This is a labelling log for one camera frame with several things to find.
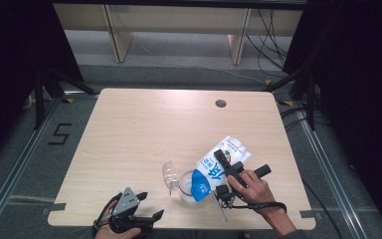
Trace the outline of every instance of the table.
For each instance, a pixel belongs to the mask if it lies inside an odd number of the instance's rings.
[[[218,100],[226,106],[217,107]],[[136,215],[164,209],[155,228],[269,229],[247,209],[226,209],[223,222],[211,197],[188,205],[179,191],[169,196],[162,164],[172,160],[178,174],[193,169],[227,135],[252,154],[245,168],[270,166],[264,179],[295,226],[313,229],[314,218],[299,214],[311,208],[273,95],[191,90],[104,89],[55,201],[66,208],[52,211],[49,223],[90,226],[105,204],[130,186],[135,193],[148,192]]]

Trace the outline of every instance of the wooden desk leg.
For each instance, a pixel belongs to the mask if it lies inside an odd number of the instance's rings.
[[[251,9],[245,9],[243,12],[243,20],[241,24],[241,35],[228,35],[229,47],[231,49],[232,64],[240,65],[241,55],[244,47],[244,39],[247,34],[247,27],[250,22]]]
[[[114,57],[117,63],[122,63],[125,60],[126,52],[132,41],[132,32],[123,31],[122,21],[116,19],[116,14],[111,14],[113,7],[111,5],[101,5],[104,20],[107,24],[111,45],[113,48]]]

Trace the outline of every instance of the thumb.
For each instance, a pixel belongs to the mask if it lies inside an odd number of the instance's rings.
[[[140,228],[131,228],[131,229],[127,230],[126,232],[124,232],[123,236],[125,236],[125,238],[133,238],[135,236],[138,236],[138,234],[140,232],[141,232]]]

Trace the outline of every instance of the floor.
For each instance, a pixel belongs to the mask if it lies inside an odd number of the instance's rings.
[[[268,81],[277,81],[286,75],[277,66],[281,65],[277,53],[266,50],[275,64],[265,57],[259,58],[249,40],[246,40],[240,65],[233,66],[227,37],[223,35],[135,33],[124,63],[117,64],[107,33],[66,33],[86,83],[98,89],[163,86],[259,91]],[[264,38],[251,36],[251,39],[260,46]],[[277,44],[284,51],[290,41],[291,38],[277,37]],[[141,75],[132,74],[130,69],[138,69]],[[224,77],[225,82],[201,80],[219,76]],[[157,82],[163,77],[169,81]],[[294,110],[303,101],[288,105],[290,88],[291,84],[282,87],[275,92],[275,97],[280,111],[289,113],[283,115],[284,126],[317,222],[316,228],[307,231],[307,235],[311,238],[382,238],[380,213],[356,171],[348,166],[349,160],[326,116],[316,111],[316,131],[311,131],[303,120],[304,112]],[[64,89],[68,94],[77,91],[71,86]],[[68,99],[62,103],[46,102],[53,116],[40,132],[33,130],[34,107],[26,108],[2,146],[0,238],[90,238],[90,228],[54,228],[46,220],[96,103],[96,98],[81,94],[70,98],[75,104],[70,104]],[[61,122],[73,122],[72,116],[78,117],[67,143],[64,147],[50,147],[48,142],[55,140],[54,129]],[[31,145],[31,150],[26,151],[26,145]],[[270,230],[248,232],[248,235],[276,238]]]

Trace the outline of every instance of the black stand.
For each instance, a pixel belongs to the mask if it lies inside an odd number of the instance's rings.
[[[61,98],[65,92],[59,85],[58,81],[65,81],[70,85],[84,91],[89,95],[98,95],[99,92],[89,88],[80,81],[76,81],[62,72],[52,68],[42,68],[38,70],[35,79],[35,98],[36,98],[36,126],[37,129],[45,118],[45,106],[43,99],[43,89],[45,87],[51,98]]]
[[[300,100],[303,94],[306,93],[306,120],[312,130],[315,130],[313,119],[315,78],[318,76],[320,68],[323,66],[324,58],[329,54],[327,52],[331,49],[333,37],[335,36],[335,26],[342,14],[345,1],[346,0],[336,1],[335,8],[331,13],[330,18],[318,34],[314,45],[302,66],[287,77],[264,89],[264,92],[272,92],[291,81],[295,81],[292,90],[290,91],[290,97],[293,100]]]

